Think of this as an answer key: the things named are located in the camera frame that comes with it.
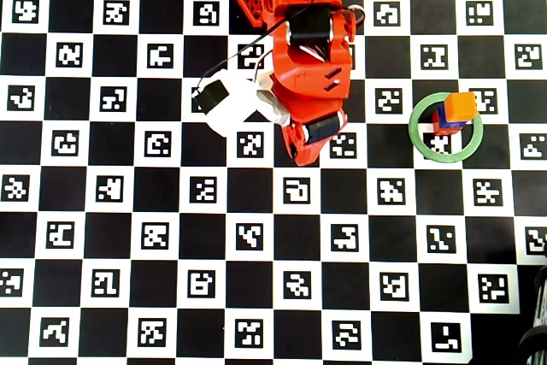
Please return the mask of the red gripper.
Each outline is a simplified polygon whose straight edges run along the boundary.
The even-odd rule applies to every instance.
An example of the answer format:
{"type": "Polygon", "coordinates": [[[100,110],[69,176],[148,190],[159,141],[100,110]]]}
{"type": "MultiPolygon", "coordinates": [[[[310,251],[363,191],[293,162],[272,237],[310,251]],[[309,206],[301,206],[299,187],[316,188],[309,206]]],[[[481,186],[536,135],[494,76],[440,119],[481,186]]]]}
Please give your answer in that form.
{"type": "Polygon", "coordinates": [[[350,92],[354,38],[349,33],[317,40],[292,33],[273,36],[273,93],[289,111],[281,132],[298,166],[315,162],[347,124],[343,102],[350,92]]]}

